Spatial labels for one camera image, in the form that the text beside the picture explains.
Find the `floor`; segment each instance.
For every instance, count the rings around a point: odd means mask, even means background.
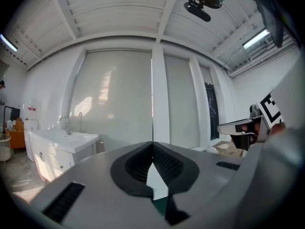
[[[0,162],[0,172],[7,188],[29,203],[47,184],[41,180],[26,149],[16,149],[8,161]]]

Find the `white sink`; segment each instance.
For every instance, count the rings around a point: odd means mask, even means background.
[[[29,131],[29,134],[32,137],[44,139],[55,148],[73,154],[90,146],[99,139],[97,134],[71,132],[70,135],[67,135],[65,130],[59,129],[33,130]]]

